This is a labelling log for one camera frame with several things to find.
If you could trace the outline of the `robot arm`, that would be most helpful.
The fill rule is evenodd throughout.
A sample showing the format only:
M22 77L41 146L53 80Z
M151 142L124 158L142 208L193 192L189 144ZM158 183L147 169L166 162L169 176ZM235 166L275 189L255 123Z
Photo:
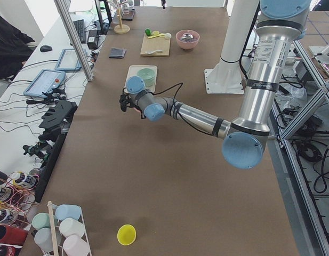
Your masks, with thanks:
M235 1L220 60L204 71L211 93L240 93L237 118L227 121L176 99L153 93L139 76L126 80L121 110L135 108L157 121L180 119L201 133L223 140L225 160L239 169L258 165L270 129L267 124L293 41L305 35L309 1Z

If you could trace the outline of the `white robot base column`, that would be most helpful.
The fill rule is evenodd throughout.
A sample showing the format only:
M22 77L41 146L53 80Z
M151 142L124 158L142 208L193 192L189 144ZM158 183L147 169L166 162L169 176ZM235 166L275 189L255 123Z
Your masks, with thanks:
M234 1L224 39L220 61L213 69L205 70L208 94L243 94L240 58L251 33L252 21L257 14L259 0Z

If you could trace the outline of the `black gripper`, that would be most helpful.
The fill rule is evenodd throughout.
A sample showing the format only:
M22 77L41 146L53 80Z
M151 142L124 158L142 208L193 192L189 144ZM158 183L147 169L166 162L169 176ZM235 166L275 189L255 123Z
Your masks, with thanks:
M122 91L119 104L122 112L126 112L128 108L132 108L131 96L129 93L125 92L125 89Z

